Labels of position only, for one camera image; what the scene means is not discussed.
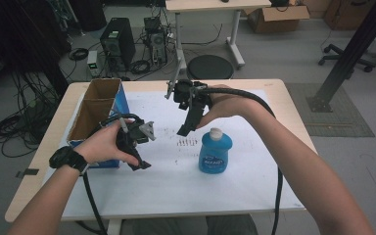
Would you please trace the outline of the small white power unit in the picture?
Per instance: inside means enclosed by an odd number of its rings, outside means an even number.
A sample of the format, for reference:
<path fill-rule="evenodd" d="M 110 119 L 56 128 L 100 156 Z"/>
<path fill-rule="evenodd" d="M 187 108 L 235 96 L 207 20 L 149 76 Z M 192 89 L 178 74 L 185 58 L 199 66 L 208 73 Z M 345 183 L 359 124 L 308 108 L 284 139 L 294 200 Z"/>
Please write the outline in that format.
<path fill-rule="evenodd" d="M 99 74 L 98 52 L 95 50 L 89 50 L 87 56 L 87 67 L 90 74 L 95 77 Z"/>

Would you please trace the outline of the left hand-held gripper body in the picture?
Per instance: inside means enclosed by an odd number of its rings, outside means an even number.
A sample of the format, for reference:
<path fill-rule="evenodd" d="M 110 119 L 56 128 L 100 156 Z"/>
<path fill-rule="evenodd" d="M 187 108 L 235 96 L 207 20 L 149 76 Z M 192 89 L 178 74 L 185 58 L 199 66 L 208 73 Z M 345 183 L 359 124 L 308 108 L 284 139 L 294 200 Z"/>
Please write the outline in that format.
<path fill-rule="evenodd" d="M 156 139 L 154 123 L 137 115 L 124 115 L 124 127 L 117 133 L 117 147 L 129 155 L 137 155 L 136 146 Z"/>

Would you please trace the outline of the large black computer tower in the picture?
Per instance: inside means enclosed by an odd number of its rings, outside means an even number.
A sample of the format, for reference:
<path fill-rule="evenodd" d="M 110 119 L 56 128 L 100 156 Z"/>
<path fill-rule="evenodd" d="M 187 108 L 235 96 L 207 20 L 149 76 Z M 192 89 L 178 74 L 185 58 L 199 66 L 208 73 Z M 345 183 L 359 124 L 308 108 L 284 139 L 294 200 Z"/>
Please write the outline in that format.
<path fill-rule="evenodd" d="M 128 71 L 136 49 L 128 18 L 111 18 L 100 42 L 111 71 Z"/>

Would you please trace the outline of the white table mat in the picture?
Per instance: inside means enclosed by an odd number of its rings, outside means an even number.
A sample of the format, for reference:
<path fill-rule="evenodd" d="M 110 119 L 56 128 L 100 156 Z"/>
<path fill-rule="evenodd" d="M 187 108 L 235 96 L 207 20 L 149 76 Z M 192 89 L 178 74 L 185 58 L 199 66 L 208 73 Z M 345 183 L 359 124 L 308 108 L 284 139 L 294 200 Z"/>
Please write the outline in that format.
<path fill-rule="evenodd" d="M 277 165 L 257 133 L 241 117 L 219 118 L 212 126 L 233 141 L 223 173 L 199 170 L 202 137 L 207 127 L 182 137 L 177 134 L 185 111 L 162 91 L 127 92 L 132 113 L 154 123 L 154 141 L 137 150 L 152 166 L 133 171 L 91 168 L 75 183 L 64 219 L 179 216 L 230 212 L 299 210 L 302 203 L 288 184 L 277 183 Z"/>

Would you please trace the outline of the black round stool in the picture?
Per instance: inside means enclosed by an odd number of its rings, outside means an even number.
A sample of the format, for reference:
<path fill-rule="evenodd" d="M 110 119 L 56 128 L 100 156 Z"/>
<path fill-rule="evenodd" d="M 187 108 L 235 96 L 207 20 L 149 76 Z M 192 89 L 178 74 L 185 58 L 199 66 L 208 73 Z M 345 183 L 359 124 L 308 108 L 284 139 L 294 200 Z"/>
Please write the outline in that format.
<path fill-rule="evenodd" d="M 187 66 L 187 76 L 190 79 L 229 79 L 233 74 L 231 63 L 216 55 L 198 56 Z"/>

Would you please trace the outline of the grey floor mat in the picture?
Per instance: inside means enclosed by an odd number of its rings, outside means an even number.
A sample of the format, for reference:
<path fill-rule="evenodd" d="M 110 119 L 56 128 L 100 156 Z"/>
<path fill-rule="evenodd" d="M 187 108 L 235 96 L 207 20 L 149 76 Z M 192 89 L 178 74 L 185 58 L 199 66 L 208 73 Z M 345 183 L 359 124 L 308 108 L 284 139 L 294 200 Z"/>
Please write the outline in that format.
<path fill-rule="evenodd" d="M 331 112 L 317 113 L 309 107 L 307 98 L 315 95 L 320 83 L 287 83 L 286 87 L 310 136 L 374 137 L 343 87 L 329 103 Z"/>

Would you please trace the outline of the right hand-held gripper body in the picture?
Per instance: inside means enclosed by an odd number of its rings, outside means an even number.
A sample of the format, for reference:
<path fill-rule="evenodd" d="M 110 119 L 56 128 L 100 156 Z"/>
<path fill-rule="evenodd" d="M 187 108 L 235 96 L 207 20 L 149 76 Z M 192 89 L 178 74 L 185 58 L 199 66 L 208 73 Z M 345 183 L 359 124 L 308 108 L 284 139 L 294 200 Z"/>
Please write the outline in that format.
<path fill-rule="evenodd" d="M 170 96 L 173 96 L 173 101 L 178 103 L 179 108 L 182 110 L 203 110 L 206 106 L 212 106 L 212 99 L 205 92 L 208 86 L 201 81 L 180 79 L 168 81 L 166 85 L 167 92 L 165 97 L 169 99 Z"/>

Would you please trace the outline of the black metal stand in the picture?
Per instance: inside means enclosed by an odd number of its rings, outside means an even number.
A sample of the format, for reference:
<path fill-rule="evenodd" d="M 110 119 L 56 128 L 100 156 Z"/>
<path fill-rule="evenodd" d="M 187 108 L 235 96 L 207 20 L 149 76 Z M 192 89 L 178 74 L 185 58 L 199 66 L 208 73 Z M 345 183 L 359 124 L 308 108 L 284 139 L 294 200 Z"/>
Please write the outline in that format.
<path fill-rule="evenodd" d="M 310 110 L 314 113 L 332 113 L 329 103 L 340 86 L 349 77 L 354 68 L 353 60 L 361 58 L 366 49 L 376 38 L 376 2 L 366 15 L 359 28 L 354 33 L 349 44 L 345 48 L 345 55 L 349 61 L 341 58 L 332 68 L 327 78 L 313 97 L 307 97 L 306 101 Z"/>

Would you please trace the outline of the black office chair base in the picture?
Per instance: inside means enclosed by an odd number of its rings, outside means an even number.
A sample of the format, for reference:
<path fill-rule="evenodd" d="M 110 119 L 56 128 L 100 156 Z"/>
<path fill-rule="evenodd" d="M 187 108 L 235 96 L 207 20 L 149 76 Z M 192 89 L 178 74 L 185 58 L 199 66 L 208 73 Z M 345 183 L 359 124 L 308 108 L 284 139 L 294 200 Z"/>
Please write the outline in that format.
<path fill-rule="evenodd" d="M 324 56 L 318 61 L 320 66 L 323 66 L 326 61 L 336 60 L 339 61 L 341 58 L 344 58 L 345 62 L 348 62 L 350 59 L 345 55 L 345 51 L 334 44 L 329 44 L 323 49 Z M 376 65 L 373 62 L 358 58 L 357 60 L 352 60 L 353 64 L 360 64 L 363 66 L 364 72 L 372 72 Z"/>

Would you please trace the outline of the blue bottle with white cap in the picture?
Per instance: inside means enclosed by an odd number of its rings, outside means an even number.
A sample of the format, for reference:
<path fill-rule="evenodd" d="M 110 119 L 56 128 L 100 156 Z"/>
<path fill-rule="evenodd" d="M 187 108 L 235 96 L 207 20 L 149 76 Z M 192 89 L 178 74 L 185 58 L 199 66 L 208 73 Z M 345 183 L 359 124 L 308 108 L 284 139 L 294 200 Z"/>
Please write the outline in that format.
<path fill-rule="evenodd" d="M 228 151 L 232 148 L 232 139 L 219 128 L 212 128 L 202 137 L 199 156 L 199 169 L 204 173 L 223 173 L 228 166 Z"/>

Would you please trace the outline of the open blue cardboard box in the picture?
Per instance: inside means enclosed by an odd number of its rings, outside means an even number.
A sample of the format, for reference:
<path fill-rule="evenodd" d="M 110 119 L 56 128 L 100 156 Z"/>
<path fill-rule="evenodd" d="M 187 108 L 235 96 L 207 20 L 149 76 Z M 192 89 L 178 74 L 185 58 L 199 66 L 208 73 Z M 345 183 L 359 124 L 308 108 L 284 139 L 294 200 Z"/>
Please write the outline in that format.
<path fill-rule="evenodd" d="M 100 126 L 101 121 L 117 113 L 130 113 L 121 80 L 93 79 L 78 103 L 67 143 L 73 148 L 76 147 Z"/>

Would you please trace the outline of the open brown cardboard box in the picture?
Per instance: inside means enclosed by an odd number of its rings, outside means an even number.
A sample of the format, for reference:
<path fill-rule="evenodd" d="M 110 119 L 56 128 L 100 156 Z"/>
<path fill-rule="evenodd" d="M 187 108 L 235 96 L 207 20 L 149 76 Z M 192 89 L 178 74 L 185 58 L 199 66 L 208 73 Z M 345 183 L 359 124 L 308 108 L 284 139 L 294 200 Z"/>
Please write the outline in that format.
<path fill-rule="evenodd" d="M 246 10 L 246 15 L 248 24 L 255 33 L 295 31 L 300 20 L 309 19 L 305 5 Z"/>

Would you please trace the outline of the person's left hand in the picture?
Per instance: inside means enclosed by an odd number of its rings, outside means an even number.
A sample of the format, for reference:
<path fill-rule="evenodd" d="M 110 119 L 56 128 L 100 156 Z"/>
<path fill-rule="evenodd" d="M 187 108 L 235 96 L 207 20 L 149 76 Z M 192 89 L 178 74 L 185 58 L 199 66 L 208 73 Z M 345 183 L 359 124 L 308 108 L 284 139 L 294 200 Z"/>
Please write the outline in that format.
<path fill-rule="evenodd" d="M 79 144 L 74 150 L 79 153 L 89 164 L 119 160 L 131 165 L 139 165 L 138 160 L 121 151 L 117 144 L 117 135 L 121 125 L 118 121 L 101 128 L 96 133 Z"/>

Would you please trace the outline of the person's right hand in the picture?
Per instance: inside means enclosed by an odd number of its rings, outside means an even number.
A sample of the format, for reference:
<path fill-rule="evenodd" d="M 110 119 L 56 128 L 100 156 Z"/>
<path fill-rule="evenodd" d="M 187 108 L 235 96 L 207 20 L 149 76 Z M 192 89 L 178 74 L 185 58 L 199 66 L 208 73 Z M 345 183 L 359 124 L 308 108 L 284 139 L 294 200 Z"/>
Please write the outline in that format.
<path fill-rule="evenodd" d="M 201 118 L 197 128 L 202 128 L 217 118 L 231 118 L 240 116 L 244 118 L 251 113 L 251 108 L 256 101 L 239 95 L 213 93 L 211 94 L 211 108 Z"/>

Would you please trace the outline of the white desk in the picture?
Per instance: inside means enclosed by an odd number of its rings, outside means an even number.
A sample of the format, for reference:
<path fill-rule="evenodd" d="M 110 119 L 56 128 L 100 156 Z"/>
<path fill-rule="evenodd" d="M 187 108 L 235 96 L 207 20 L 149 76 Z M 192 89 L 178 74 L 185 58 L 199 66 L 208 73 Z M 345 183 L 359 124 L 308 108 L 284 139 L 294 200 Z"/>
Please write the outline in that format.
<path fill-rule="evenodd" d="M 175 16 L 175 29 L 176 29 L 176 56 L 181 70 L 187 70 L 187 63 L 185 60 L 184 52 L 182 49 L 182 36 L 181 36 L 181 14 L 185 12 L 204 12 L 204 11 L 228 11 L 233 12 L 231 35 L 226 38 L 225 42 L 228 44 L 230 51 L 233 53 L 236 66 L 238 69 L 243 67 L 246 63 L 236 44 L 237 32 L 241 11 L 244 9 L 261 9 L 270 7 L 269 0 L 165 0 L 166 9 L 174 13 Z"/>

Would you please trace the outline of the black wristwatch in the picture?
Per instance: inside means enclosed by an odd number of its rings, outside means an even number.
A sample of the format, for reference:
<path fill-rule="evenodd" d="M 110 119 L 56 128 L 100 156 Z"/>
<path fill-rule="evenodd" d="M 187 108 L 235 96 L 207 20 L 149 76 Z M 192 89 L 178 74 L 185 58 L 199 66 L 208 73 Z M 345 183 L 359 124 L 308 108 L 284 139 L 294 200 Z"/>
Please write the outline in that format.
<path fill-rule="evenodd" d="M 63 165 L 78 170 L 80 174 L 84 174 L 89 168 L 89 163 L 85 158 L 70 146 L 58 149 L 49 159 L 49 166 L 52 168 L 58 169 Z"/>

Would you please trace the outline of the black tape strip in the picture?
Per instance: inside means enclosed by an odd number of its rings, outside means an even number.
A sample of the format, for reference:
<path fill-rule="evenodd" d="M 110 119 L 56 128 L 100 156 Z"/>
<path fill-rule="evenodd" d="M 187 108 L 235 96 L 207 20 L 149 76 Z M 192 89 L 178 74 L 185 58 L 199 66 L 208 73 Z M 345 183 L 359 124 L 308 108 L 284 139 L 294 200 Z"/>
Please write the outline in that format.
<path fill-rule="evenodd" d="M 16 178 L 23 179 L 26 175 L 37 175 L 38 172 L 38 168 L 26 168 L 22 171 L 18 171 L 16 174 Z"/>

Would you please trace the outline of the closed brown cardboard box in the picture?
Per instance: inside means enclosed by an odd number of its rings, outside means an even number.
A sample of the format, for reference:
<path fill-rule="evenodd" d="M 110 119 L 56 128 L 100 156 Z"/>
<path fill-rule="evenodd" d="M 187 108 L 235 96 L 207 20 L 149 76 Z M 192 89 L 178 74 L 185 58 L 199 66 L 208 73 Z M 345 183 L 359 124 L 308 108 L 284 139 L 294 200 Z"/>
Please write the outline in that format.
<path fill-rule="evenodd" d="M 333 30 L 355 30 L 375 2 L 376 0 L 332 0 L 324 21 Z"/>

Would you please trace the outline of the small black computer tower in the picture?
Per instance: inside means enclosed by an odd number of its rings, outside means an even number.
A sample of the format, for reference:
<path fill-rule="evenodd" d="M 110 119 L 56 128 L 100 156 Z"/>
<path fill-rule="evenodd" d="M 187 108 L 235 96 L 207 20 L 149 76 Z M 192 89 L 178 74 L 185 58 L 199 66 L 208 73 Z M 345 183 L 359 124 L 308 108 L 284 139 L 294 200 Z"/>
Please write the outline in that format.
<path fill-rule="evenodd" d="M 149 49 L 154 65 L 161 66 L 167 63 L 165 48 L 165 33 L 162 30 L 152 31 L 149 36 Z"/>

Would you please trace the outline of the black curtain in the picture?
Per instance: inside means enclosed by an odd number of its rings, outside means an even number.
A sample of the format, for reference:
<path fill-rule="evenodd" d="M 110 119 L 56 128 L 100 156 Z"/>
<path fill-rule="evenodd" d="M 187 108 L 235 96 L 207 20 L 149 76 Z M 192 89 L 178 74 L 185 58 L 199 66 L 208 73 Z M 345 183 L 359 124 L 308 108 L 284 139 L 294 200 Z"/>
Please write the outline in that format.
<path fill-rule="evenodd" d="M 59 62 L 71 45 L 47 0 L 0 0 L 0 49 L 22 78 L 43 73 L 58 96 L 66 93 Z"/>

